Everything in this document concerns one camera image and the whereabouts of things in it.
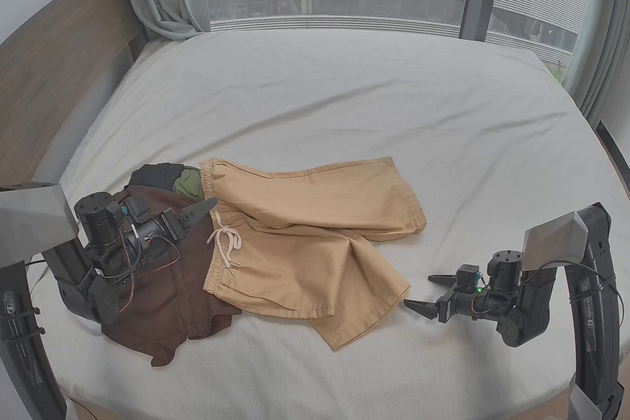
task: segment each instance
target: brown shirt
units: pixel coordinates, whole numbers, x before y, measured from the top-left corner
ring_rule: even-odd
[[[144,193],[149,208],[156,213],[169,206],[178,212],[195,202],[188,196],[141,186],[130,186],[115,194],[114,199],[120,203],[138,193]],[[240,314],[240,309],[203,290],[214,248],[206,240],[212,231],[208,216],[190,229],[188,238],[179,245],[181,257],[175,264],[139,277],[130,306],[112,324],[101,326],[103,334],[131,350],[151,355],[151,366],[157,367],[173,360],[175,349],[186,338],[209,337],[229,327],[232,315]],[[176,256],[170,249],[151,269]],[[120,290],[120,307],[129,301],[129,291],[130,284]]]

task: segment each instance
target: khaki shorts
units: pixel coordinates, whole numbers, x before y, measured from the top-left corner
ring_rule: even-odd
[[[220,233],[203,287],[231,305],[307,319],[336,350],[409,290],[368,242],[418,233],[427,223],[391,158],[291,173],[210,159],[201,163],[201,183],[206,198],[219,199],[214,229],[231,228],[242,240],[225,261],[219,244],[225,256],[230,234]]]

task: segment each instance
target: drawstring knot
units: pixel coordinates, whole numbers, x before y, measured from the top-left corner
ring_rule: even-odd
[[[210,235],[210,238],[208,238],[208,241],[206,243],[210,245],[210,242],[214,238],[214,241],[217,244],[217,248],[219,249],[219,254],[221,255],[221,259],[223,259],[223,264],[225,265],[226,268],[228,268],[229,272],[232,273],[232,276],[234,276],[234,272],[232,271],[231,265],[235,264],[236,266],[240,266],[240,264],[236,261],[233,261],[232,258],[230,258],[230,254],[232,253],[232,250],[240,250],[241,244],[242,244],[241,236],[238,234],[238,231],[236,229],[233,229],[228,226],[224,226],[221,223],[221,216],[219,215],[218,211],[214,213],[214,216],[217,218],[217,225],[219,227],[214,230],[214,232]],[[229,244],[227,246],[226,253],[223,252],[223,248],[221,247],[221,233],[225,234],[227,238],[229,239]]]

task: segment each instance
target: pile of clothes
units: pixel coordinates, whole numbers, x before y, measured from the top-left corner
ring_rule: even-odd
[[[200,169],[144,165],[114,198],[138,193],[155,212],[219,200],[191,228],[179,260],[139,276],[133,302],[102,327],[151,355],[152,366],[168,364],[186,339],[229,327],[241,311],[306,319],[333,350],[347,345],[410,288],[370,241],[418,233],[427,223],[390,157],[280,173],[216,158]],[[122,289],[120,305],[128,299]]]

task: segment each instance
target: bed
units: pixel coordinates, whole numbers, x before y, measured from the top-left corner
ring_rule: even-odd
[[[427,217],[376,244],[427,280],[520,249],[524,231],[601,201],[618,290],[630,292],[630,201],[573,101],[532,54],[417,34],[269,30],[148,44],[91,126],[61,183],[72,206],[115,192],[139,165],[221,157],[264,171],[392,156]],[[29,272],[60,386],[129,419],[501,419],[565,389],[574,371],[564,274],[547,331],[508,348],[488,322],[428,321],[398,306],[332,352],[302,321],[235,316],[173,362],[115,344],[72,316],[44,267]],[[622,349],[630,326],[620,330]]]

